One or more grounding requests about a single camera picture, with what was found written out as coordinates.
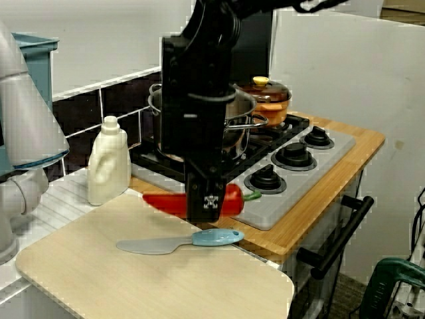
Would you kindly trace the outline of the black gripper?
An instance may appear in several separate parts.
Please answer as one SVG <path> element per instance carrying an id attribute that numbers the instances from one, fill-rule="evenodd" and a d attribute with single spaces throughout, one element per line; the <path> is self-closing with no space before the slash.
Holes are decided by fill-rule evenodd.
<path id="1" fill-rule="evenodd" d="M 190 223 L 210 223 L 220 217 L 226 191 L 222 140 L 226 107 L 234 99 L 234 95 L 161 97 L 161 151 L 184 160 Z"/>

